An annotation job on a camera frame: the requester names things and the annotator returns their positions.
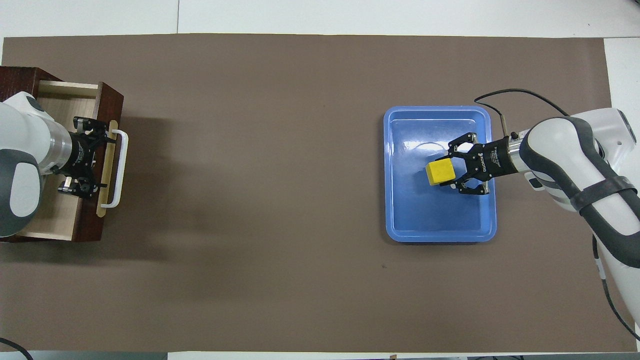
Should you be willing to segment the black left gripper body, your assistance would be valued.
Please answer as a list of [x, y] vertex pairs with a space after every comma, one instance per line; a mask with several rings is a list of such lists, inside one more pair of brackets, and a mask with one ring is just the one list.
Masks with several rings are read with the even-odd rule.
[[98, 134], [98, 131], [69, 132], [71, 153], [64, 164], [64, 176], [73, 179], [95, 179], [93, 161], [98, 146]]

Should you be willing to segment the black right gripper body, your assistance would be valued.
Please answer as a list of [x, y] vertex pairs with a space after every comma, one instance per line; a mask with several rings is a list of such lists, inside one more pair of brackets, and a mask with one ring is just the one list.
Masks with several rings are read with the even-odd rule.
[[518, 173], [509, 153], [510, 141], [502, 138], [489, 143], [476, 143], [469, 150], [469, 174], [480, 181]]

